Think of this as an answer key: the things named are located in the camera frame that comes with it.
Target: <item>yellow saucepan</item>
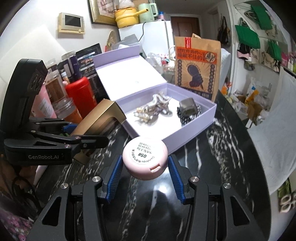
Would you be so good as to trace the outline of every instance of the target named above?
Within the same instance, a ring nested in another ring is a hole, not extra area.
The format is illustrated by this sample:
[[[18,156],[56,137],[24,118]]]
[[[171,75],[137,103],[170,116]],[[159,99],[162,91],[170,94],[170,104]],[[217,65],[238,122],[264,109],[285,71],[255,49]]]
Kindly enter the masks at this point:
[[[139,23],[139,15],[148,12],[148,9],[143,9],[137,12],[134,7],[124,8],[115,12],[115,21],[118,28],[135,25]]]

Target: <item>lavender gift box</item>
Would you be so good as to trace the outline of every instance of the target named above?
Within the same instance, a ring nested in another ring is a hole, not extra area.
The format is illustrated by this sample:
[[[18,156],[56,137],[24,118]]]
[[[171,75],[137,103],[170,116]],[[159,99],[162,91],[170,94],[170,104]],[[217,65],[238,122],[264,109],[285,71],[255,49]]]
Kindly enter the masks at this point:
[[[145,136],[161,139],[171,154],[213,123],[216,104],[193,92],[167,83],[142,57],[139,46],[106,52],[94,57],[94,65],[111,100],[117,102],[127,120],[123,127],[135,138]],[[134,111],[152,101],[153,94],[163,92],[172,97],[171,113],[159,114],[149,123],[134,116]],[[201,106],[202,114],[181,126],[177,116],[179,101],[192,97]]]

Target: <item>snack bag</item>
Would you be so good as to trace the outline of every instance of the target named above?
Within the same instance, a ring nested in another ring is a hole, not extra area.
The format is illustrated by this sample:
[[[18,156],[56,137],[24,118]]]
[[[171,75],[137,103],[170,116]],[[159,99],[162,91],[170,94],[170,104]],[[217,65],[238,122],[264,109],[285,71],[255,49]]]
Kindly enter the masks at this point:
[[[175,84],[214,102],[219,89],[221,43],[175,37],[175,45]]]

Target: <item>brown door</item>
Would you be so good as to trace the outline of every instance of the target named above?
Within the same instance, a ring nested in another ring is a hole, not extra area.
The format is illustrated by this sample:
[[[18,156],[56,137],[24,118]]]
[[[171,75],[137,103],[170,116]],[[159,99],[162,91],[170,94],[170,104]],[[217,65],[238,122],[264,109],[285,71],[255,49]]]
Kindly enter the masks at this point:
[[[180,37],[192,37],[195,33],[200,36],[200,24],[198,18],[171,17],[173,35]]]

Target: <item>electric kettle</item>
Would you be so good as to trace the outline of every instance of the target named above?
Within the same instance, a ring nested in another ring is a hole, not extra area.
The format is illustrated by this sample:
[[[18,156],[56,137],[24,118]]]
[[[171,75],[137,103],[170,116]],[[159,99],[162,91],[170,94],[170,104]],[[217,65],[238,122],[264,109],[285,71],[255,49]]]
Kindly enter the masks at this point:
[[[140,23],[154,22],[154,18],[158,16],[156,3],[142,3],[138,6],[139,11],[148,9],[148,12],[140,15]]]

